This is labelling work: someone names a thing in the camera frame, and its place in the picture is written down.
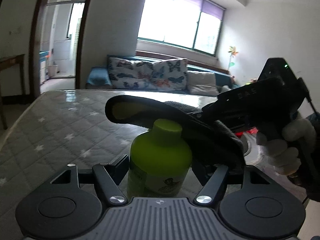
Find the white gloved right hand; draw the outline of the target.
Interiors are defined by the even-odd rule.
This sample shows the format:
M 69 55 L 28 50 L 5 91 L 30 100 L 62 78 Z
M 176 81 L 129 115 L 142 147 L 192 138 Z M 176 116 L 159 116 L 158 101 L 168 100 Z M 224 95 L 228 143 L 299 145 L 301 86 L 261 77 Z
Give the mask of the white gloved right hand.
M 300 115 L 290 122 L 278 139 L 268 139 L 261 132 L 257 133 L 257 145 L 260 154 L 281 175 L 291 176 L 303 165 L 304 154 L 313 154 L 316 149 L 318 113 L 306 118 Z

